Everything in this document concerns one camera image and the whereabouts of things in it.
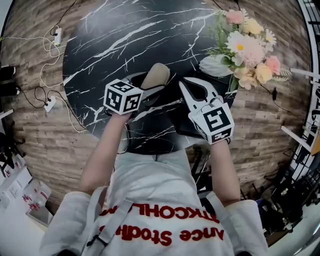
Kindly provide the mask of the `black metal rack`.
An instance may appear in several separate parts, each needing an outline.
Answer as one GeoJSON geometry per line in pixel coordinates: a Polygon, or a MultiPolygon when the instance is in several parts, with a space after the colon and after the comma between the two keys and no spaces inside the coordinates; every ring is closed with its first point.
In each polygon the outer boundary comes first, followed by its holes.
{"type": "Polygon", "coordinates": [[[285,230],[291,233],[302,220],[303,206],[320,203],[320,151],[311,156],[301,149],[292,160],[301,166],[297,177],[295,169],[286,163],[280,165],[274,176],[264,176],[269,182],[266,187],[252,185],[262,227],[268,235],[285,230]],[[313,157],[311,164],[303,161],[303,156],[313,157]]]}

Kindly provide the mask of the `white vase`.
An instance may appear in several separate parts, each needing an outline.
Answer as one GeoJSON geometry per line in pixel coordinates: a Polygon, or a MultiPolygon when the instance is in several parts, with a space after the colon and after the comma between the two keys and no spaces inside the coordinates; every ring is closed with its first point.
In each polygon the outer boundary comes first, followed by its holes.
{"type": "Polygon", "coordinates": [[[199,62],[199,69],[212,77],[225,77],[231,75],[233,72],[230,68],[222,64],[222,59],[225,57],[223,54],[219,54],[216,56],[206,56],[199,62]]]}

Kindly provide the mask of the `person's right forearm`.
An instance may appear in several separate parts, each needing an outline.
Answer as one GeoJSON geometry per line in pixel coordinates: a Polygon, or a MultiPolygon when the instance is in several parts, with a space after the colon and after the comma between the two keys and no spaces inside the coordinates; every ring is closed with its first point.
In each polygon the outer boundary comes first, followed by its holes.
{"type": "Polygon", "coordinates": [[[210,146],[210,166],[213,192],[223,206],[241,200],[241,188],[226,140],[210,146]]]}

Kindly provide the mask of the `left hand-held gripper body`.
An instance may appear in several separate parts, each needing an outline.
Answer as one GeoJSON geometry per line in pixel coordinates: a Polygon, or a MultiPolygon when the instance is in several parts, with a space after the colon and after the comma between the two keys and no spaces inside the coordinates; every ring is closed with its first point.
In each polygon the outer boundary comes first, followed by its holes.
{"type": "Polygon", "coordinates": [[[107,109],[124,115],[137,111],[142,101],[149,100],[151,97],[142,97],[142,81],[128,81],[115,79],[105,86],[103,106],[107,109]]]}

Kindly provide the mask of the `person's left forearm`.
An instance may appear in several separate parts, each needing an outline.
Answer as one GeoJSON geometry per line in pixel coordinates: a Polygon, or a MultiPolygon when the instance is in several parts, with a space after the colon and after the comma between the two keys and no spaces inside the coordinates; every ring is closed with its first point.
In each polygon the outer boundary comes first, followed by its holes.
{"type": "Polygon", "coordinates": [[[79,191],[91,195],[97,188],[107,186],[116,161],[121,136],[131,114],[113,114],[90,155],[79,181],[79,191]]]}

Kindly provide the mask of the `person's white printed shirt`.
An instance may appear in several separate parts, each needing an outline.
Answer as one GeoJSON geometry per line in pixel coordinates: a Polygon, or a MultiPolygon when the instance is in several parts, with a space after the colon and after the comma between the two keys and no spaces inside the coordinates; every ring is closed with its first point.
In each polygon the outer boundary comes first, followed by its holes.
{"type": "Polygon", "coordinates": [[[216,195],[208,212],[191,174],[162,164],[114,172],[106,208],[100,191],[65,195],[40,244],[40,256],[268,256],[258,205],[223,206],[216,195]]]}

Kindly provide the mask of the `white cardboard boxes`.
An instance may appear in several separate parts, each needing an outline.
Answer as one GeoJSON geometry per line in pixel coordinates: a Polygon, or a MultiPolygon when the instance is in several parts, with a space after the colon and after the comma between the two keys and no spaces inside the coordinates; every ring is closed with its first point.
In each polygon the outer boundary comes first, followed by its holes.
{"type": "Polygon", "coordinates": [[[2,185],[0,185],[0,202],[10,202],[18,198],[32,178],[26,166],[6,178],[2,185]]]}

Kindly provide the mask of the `black rectangular box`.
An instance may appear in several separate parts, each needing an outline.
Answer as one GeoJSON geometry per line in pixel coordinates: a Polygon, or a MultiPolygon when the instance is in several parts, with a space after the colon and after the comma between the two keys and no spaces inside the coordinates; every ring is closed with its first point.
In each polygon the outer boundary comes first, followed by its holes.
{"type": "MultiPolygon", "coordinates": [[[[231,75],[227,75],[224,77],[215,77],[215,76],[207,75],[201,71],[195,71],[193,73],[190,72],[188,77],[198,78],[211,83],[219,94],[216,97],[220,97],[220,100],[223,103],[227,103],[229,107],[233,105],[235,96],[237,94],[238,86],[236,85],[234,89],[231,88],[231,80],[232,80],[231,75]]],[[[209,103],[212,99],[216,97],[208,98],[207,103],[209,103]]],[[[195,138],[202,138],[202,135],[196,130],[194,124],[189,119],[188,117],[189,113],[190,113],[190,110],[183,96],[183,103],[175,112],[177,117],[174,117],[174,116],[171,117],[172,123],[174,124],[174,127],[177,133],[180,135],[186,135],[186,136],[195,137],[195,138]]]]}

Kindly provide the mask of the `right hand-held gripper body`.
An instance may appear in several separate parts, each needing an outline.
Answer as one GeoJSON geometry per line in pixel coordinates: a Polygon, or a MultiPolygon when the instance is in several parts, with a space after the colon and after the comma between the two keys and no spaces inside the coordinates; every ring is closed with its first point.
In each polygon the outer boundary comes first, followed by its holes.
{"type": "Polygon", "coordinates": [[[188,114],[195,129],[202,137],[213,145],[233,135],[235,123],[227,103],[220,97],[198,107],[188,114]]]}

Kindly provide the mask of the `pastel flower bouquet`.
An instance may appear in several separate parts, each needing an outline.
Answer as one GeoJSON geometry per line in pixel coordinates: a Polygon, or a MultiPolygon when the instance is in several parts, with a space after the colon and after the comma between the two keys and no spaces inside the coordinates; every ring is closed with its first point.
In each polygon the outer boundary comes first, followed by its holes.
{"type": "Polygon", "coordinates": [[[269,28],[249,17],[244,8],[215,10],[213,14],[217,45],[208,55],[231,75],[231,91],[238,86],[250,90],[269,81],[289,80],[291,72],[272,54],[277,39],[269,28]]]}

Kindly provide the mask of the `clear bottle red label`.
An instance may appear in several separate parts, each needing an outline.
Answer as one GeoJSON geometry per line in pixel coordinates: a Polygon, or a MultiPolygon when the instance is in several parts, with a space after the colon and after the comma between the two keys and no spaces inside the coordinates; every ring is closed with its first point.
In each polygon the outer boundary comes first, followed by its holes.
{"type": "Polygon", "coordinates": [[[52,190],[42,181],[32,179],[22,193],[26,213],[38,211],[46,205],[52,190]]]}

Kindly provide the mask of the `black window frame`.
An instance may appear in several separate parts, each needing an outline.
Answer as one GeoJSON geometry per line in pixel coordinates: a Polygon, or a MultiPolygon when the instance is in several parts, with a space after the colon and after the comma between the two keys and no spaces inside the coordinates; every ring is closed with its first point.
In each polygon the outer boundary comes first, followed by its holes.
{"type": "Polygon", "coordinates": [[[320,0],[297,0],[305,21],[310,46],[311,71],[319,74],[313,78],[320,84],[320,0]]]}

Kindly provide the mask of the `white power strip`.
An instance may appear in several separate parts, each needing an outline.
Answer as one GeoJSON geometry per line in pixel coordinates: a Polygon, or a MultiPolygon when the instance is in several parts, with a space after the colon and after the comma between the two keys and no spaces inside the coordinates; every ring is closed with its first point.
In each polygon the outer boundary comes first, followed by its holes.
{"type": "Polygon", "coordinates": [[[57,27],[54,33],[53,44],[55,46],[59,46],[61,44],[61,41],[62,41],[62,29],[60,27],[57,27]]]}
{"type": "Polygon", "coordinates": [[[44,105],[44,109],[46,110],[47,113],[49,113],[52,110],[56,102],[57,102],[57,98],[54,95],[48,98],[47,102],[44,105]]]}

